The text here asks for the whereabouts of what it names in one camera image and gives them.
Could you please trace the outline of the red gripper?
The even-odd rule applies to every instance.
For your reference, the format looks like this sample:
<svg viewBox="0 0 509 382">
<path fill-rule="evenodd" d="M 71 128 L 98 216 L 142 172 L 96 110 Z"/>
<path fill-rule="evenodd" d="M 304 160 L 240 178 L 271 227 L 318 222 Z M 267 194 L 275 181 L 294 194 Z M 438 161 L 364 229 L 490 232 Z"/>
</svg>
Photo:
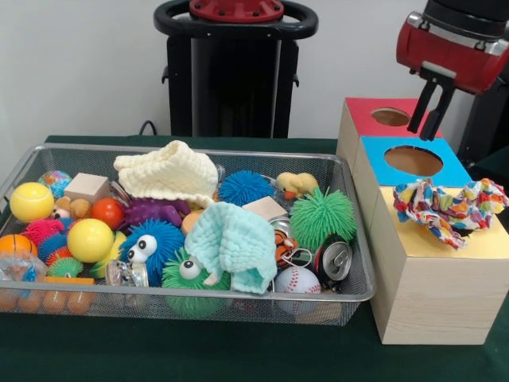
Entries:
<svg viewBox="0 0 509 382">
<path fill-rule="evenodd" d="M 462 91 L 488 90 L 508 61 L 508 41 L 482 41 L 461 36 L 429 24 L 423 18 L 407 18 L 398 35 L 396 59 L 415 72 L 426 69 L 454 80 Z M 427 80 L 418 98 L 407 130 L 416 134 L 436 89 Z M 437 106 L 428 114 L 421 140 L 434 140 L 453 98 L 453 88 L 442 88 Z"/>
</svg>

